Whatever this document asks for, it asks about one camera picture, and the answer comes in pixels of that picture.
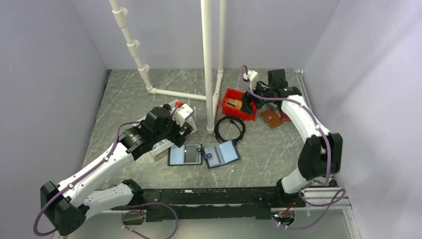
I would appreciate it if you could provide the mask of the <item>blue card holder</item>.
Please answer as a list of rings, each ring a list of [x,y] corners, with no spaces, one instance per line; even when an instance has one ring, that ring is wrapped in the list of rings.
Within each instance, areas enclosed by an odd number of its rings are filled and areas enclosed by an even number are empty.
[[[217,146],[198,149],[208,169],[225,166],[241,159],[234,140],[223,142]]]

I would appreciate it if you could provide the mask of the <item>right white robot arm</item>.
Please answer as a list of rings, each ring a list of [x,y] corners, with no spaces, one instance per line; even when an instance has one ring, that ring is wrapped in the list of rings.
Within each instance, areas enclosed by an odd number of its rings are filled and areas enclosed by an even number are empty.
[[[250,115],[254,113],[252,104],[257,109],[274,104],[291,120],[304,142],[295,170],[277,182],[281,189],[274,193],[274,200],[285,207],[293,201],[293,193],[318,177],[324,177],[327,185],[330,176],[340,171],[343,139],[320,123],[298,87],[288,85],[283,69],[269,70],[267,77],[268,82],[264,83],[256,71],[241,66],[239,80],[246,88],[241,96],[241,111]]]

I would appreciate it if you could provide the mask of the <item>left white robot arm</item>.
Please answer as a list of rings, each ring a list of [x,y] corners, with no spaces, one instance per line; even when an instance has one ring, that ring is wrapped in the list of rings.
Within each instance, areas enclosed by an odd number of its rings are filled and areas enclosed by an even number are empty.
[[[41,211],[33,226],[34,233],[46,235],[37,228],[42,215],[54,226],[51,233],[67,236],[85,220],[103,211],[120,206],[139,208],[144,202],[144,191],[132,179],[111,189],[96,189],[163,140],[181,147],[195,130],[193,112],[187,104],[175,107],[165,104],[154,107],[142,120],[127,122],[126,130],[118,127],[113,143],[97,159],[69,178],[57,184],[48,181],[40,188]]]

